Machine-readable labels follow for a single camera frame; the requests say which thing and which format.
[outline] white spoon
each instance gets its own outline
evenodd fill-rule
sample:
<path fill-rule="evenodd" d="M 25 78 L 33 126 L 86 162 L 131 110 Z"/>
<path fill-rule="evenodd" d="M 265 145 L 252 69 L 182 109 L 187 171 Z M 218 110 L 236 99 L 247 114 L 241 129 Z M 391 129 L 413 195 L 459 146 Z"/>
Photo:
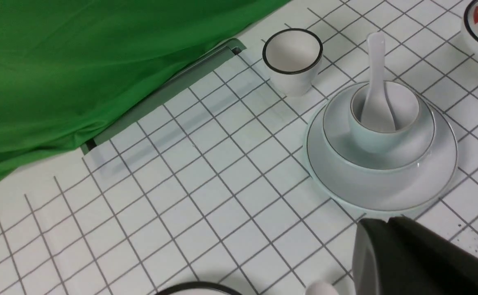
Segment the white spoon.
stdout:
<path fill-rule="evenodd" d="M 306 288 L 304 295 L 339 295 L 334 286 L 325 281 L 315 281 Z"/>
<path fill-rule="evenodd" d="M 362 107 L 360 122 L 378 132 L 394 132 L 396 125 L 385 93 L 385 35 L 374 32 L 368 36 L 370 89 Z"/>

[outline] ceramic cup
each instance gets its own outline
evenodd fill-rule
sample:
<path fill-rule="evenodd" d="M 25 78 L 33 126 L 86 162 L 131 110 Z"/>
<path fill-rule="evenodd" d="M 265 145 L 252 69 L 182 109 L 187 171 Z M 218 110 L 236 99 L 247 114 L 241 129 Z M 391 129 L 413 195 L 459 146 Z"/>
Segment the ceramic cup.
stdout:
<path fill-rule="evenodd" d="M 319 37 L 299 28 L 277 32 L 263 47 L 263 60 L 273 85 L 288 96 L 304 95 L 312 87 L 322 55 Z"/>
<path fill-rule="evenodd" d="M 357 90 L 350 102 L 349 125 L 353 140 L 370 153 L 384 153 L 397 145 L 415 127 L 421 115 L 419 98 L 406 86 L 385 82 L 385 93 L 396 124 L 394 132 L 378 132 L 359 121 L 364 106 L 368 85 Z"/>

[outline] white grid surface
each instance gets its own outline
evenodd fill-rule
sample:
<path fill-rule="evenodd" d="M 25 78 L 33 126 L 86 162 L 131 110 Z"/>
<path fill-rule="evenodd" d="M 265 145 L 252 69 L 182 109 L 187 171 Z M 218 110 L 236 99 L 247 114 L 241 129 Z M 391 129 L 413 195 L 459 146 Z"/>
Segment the white grid surface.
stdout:
<path fill-rule="evenodd" d="M 323 40 L 310 92 L 274 90 L 252 47 L 83 163 L 12 196 L 0 213 L 0 294 L 146 295 L 207 280 L 243 295 L 295 295 L 319 278 L 355 294 L 355 222 L 370 216 L 312 182 L 302 139 L 317 107 L 368 79 L 365 38 L 377 30 L 386 77 L 420 92 L 459 139 L 452 188 L 409 216 L 478 257 L 478 58 L 458 34 L 467 2 L 296 2 L 298 14 L 259 36 L 301 27 Z"/>

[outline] saucer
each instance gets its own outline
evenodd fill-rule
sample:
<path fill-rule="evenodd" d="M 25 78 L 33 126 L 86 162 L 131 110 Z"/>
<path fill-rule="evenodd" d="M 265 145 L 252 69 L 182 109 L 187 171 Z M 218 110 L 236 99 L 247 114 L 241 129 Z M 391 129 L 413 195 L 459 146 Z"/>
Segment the saucer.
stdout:
<path fill-rule="evenodd" d="M 324 140 L 322 118 L 326 106 L 315 112 L 304 138 L 305 165 L 332 198 L 366 211 L 405 213 L 436 200 L 448 187 L 458 166 L 458 145 L 448 122 L 437 111 L 432 146 L 412 169 L 381 173 L 351 166 L 336 156 Z"/>
<path fill-rule="evenodd" d="M 399 145 L 386 153 L 369 153 L 355 142 L 349 125 L 350 100 L 365 84 L 367 82 L 348 86 L 330 99 L 323 116 L 324 139 L 338 156 L 361 168 L 391 172 L 420 161 L 427 153 L 435 134 L 433 113 L 422 99 L 419 121 Z"/>

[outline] green fabric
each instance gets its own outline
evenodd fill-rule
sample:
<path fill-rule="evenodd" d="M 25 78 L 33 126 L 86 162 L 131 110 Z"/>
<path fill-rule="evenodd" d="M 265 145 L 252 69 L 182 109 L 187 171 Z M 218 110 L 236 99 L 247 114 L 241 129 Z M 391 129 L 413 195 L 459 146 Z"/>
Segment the green fabric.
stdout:
<path fill-rule="evenodd" d="M 288 0 L 0 0 L 0 180 L 77 148 Z"/>

